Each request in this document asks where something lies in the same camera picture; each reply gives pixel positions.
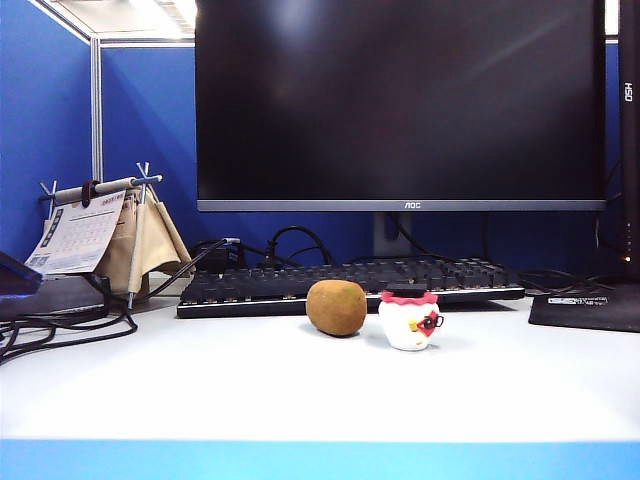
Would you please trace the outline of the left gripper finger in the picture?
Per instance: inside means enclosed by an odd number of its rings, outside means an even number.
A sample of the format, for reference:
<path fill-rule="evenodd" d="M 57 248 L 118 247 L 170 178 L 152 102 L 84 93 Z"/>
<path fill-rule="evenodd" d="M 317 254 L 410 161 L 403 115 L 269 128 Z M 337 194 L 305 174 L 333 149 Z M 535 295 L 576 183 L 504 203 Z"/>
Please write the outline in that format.
<path fill-rule="evenodd" d="M 42 275 L 20 263 L 10 255 L 0 252 L 2 296 L 26 296 L 35 294 L 42 283 Z"/>

